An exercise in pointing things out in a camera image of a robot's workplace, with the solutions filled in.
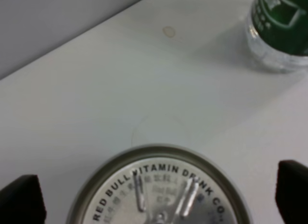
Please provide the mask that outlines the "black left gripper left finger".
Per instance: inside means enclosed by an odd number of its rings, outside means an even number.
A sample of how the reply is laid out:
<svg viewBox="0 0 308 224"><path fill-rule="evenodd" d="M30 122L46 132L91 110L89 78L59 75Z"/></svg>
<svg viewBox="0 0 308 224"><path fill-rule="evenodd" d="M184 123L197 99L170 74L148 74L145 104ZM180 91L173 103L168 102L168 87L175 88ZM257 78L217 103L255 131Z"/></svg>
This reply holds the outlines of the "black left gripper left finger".
<svg viewBox="0 0 308 224"><path fill-rule="evenodd" d="M0 190L2 224L44 224L46 217L37 175L22 175Z"/></svg>

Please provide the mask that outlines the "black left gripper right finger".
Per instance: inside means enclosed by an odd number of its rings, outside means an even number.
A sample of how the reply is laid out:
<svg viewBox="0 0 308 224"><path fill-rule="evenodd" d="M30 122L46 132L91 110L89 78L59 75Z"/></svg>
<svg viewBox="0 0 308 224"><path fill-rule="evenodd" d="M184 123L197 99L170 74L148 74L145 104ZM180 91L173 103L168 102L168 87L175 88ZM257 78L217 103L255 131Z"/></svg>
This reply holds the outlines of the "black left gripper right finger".
<svg viewBox="0 0 308 224"><path fill-rule="evenodd" d="M308 222L308 168L295 160L278 164L275 201L286 224Z"/></svg>

